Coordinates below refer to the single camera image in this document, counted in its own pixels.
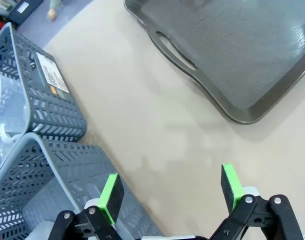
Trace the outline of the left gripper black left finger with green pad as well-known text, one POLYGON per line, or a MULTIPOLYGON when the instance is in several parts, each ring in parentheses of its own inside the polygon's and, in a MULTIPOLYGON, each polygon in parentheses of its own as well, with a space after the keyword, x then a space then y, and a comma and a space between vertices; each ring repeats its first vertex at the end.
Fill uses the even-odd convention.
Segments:
POLYGON ((124 187, 118 173, 110 174, 98 203, 75 214, 64 210, 57 215, 49 240, 120 240, 115 229, 123 198, 124 187))

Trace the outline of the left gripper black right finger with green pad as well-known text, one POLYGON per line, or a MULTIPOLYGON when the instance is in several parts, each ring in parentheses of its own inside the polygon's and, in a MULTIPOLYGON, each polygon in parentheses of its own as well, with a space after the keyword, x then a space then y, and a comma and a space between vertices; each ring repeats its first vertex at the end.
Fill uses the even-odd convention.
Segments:
POLYGON ((268 200, 246 193, 232 164, 221 166, 221 189, 229 216, 211 240, 241 240, 249 228, 260 228, 267 240, 302 240, 303 235, 289 199, 283 194, 268 200))

